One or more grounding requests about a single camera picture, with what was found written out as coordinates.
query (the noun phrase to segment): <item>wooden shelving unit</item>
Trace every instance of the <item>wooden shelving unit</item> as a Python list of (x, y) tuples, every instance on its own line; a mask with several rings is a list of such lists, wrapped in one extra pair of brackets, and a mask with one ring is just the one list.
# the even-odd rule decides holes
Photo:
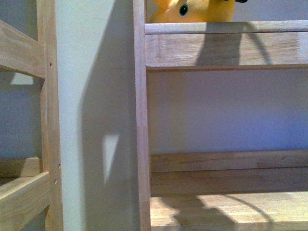
[(45, 210), (63, 231), (55, 3), (37, 0), (38, 41), (0, 20), (0, 71), (41, 79), (43, 158), (0, 159), (0, 230), (19, 231)]
[(134, 0), (140, 230), (307, 230), (307, 150), (151, 156), (146, 75), (308, 68), (308, 21), (148, 24), (145, 5)]

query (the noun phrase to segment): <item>toy eye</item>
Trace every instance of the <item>toy eye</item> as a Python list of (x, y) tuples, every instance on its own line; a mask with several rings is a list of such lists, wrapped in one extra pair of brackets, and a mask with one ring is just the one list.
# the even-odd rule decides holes
[(181, 17), (184, 17), (188, 12), (188, 5), (187, 4), (183, 4), (181, 7), (180, 7), (180, 16)]

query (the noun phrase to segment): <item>stuffed toy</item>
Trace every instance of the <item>stuffed toy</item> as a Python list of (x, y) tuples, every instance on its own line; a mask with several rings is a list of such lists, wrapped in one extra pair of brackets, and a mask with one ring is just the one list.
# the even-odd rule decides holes
[(235, 2), (248, 0), (153, 0), (151, 23), (230, 22)]

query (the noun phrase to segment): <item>bottom shelf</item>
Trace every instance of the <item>bottom shelf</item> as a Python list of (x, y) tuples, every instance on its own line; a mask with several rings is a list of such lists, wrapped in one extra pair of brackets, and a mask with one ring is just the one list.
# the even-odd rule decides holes
[(50, 204), (50, 176), (0, 178), (0, 230), (19, 231)]
[(153, 173), (152, 231), (308, 231), (307, 182), (308, 168)]

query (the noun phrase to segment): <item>shelf board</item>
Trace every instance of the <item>shelf board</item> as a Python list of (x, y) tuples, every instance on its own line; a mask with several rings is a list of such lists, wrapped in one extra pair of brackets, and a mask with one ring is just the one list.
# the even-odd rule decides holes
[(152, 173), (152, 231), (302, 231), (308, 168)]
[(303, 231), (308, 192), (151, 198), (152, 231)]
[(146, 24), (148, 70), (308, 68), (308, 21)]
[(308, 150), (152, 154), (152, 172), (308, 167)]
[(44, 46), (0, 20), (0, 69), (44, 78)]
[(308, 191), (308, 167), (153, 172), (151, 195)]
[(308, 20), (231, 23), (159, 23), (145, 24), (146, 35), (226, 34), (308, 31)]
[(27, 159), (0, 159), (0, 169), (0, 178), (34, 177), (41, 172), (41, 164), (37, 157)]
[(50, 176), (0, 179), (0, 229), (19, 231), (50, 204)]

